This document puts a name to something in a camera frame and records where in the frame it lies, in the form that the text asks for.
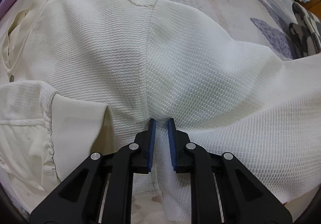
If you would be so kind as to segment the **white snap-button jacket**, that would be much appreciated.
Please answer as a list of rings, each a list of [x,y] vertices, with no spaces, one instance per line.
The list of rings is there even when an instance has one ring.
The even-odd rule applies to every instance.
[[[157,121],[134,217],[190,223],[167,119],[233,153],[282,203],[320,185],[320,55],[282,61],[168,0],[33,0],[1,25],[1,184],[30,213],[90,153]]]

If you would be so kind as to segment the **checkered folded sweater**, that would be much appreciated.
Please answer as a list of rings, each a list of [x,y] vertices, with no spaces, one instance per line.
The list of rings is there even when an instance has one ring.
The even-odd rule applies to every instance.
[[[292,4],[292,11],[297,20],[289,24],[289,30],[296,58],[307,57],[320,53],[320,19],[299,3]]]

